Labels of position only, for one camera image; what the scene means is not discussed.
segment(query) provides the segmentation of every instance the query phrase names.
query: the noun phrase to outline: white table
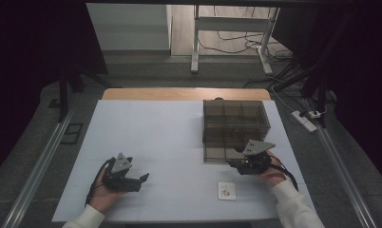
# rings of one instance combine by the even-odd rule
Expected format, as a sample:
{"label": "white table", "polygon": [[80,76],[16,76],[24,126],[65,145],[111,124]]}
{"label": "white table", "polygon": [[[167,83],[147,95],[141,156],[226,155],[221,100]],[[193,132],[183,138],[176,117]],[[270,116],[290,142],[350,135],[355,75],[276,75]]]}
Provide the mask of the white table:
{"label": "white table", "polygon": [[[271,124],[265,141],[277,145],[272,151],[294,174],[299,191],[312,205],[277,107],[273,101],[264,101],[264,106]],[[150,176],[140,192],[123,195],[106,220],[276,219],[276,198],[260,178],[242,176],[228,164],[203,163],[202,107],[202,101],[99,101],[52,220],[80,215],[100,166],[120,152],[134,158],[128,178]],[[218,182],[234,182],[237,199],[219,200]]]}

